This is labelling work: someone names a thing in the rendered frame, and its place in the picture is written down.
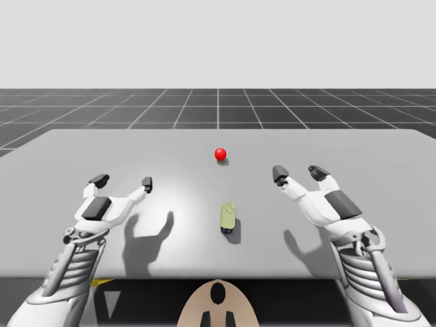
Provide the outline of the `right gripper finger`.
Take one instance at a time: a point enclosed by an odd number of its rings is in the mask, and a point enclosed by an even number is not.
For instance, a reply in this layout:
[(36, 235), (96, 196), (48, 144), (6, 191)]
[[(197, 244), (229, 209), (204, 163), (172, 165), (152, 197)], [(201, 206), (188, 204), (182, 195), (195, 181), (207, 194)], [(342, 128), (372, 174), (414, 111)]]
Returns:
[(275, 185), (293, 201), (308, 193), (305, 187), (290, 177), (289, 172), (283, 166), (275, 165), (272, 167), (272, 178)]
[(317, 191), (329, 193), (331, 191), (340, 190), (338, 182), (327, 170), (323, 169), (322, 167), (311, 165), (308, 167), (308, 171), (312, 179), (317, 182)]

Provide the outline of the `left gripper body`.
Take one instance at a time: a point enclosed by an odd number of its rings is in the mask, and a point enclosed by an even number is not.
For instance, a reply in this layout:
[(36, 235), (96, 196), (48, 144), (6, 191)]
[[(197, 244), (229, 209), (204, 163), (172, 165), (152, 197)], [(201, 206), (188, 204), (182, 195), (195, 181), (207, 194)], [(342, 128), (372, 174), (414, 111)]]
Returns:
[(99, 234), (121, 225), (134, 207), (130, 198), (89, 197), (76, 211), (74, 228), (89, 234)]

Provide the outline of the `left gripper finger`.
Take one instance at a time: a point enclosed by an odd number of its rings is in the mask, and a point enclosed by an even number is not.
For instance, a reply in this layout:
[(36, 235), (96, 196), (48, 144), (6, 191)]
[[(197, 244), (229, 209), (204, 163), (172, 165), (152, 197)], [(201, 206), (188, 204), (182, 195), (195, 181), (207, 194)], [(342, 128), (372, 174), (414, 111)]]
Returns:
[(83, 189), (83, 198), (87, 199), (95, 197), (98, 194), (98, 190), (106, 186), (109, 179), (109, 174), (100, 174), (90, 179), (86, 187)]
[(137, 190), (130, 193), (126, 197), (126, 199), (134, 204), (138, 204), (141, 201), (143, 201), (143, 199), (145, 199), (145, 197), (148, 194), (150, 194), (152, 190), (153, 190), (153, 178), (150, 176), (144, 177), (142, 179), (142, 185)]

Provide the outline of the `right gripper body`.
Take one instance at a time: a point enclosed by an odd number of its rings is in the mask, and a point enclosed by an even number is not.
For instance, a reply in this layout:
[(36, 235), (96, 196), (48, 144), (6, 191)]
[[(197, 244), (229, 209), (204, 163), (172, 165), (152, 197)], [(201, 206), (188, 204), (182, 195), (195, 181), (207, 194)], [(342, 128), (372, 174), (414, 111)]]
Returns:
[(369, 231), (369, 224), (361, 217), (362, 211), (343, 191), (312, 191), (296, 203), (313, 225), (332, 235)]

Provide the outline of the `green and blue rectangular can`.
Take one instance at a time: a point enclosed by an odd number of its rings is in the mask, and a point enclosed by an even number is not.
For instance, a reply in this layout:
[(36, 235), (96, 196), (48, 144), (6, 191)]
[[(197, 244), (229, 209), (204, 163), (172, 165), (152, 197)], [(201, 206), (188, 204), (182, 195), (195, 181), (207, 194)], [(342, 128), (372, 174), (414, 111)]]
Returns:
[(223, 234), (231, 234), (236, 225), (236, 206), (234, 203), (225, 203), (221, 207), (220, 226)]

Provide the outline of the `tan robot part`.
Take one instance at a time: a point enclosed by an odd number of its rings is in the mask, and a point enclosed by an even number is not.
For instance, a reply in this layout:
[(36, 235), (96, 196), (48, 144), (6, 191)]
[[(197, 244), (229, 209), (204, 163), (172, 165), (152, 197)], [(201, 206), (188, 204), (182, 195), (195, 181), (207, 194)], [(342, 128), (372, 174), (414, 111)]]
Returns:
[(233, 284), (214, 280), (188, 299), (176, 327), (260, 327), (247, 297)]

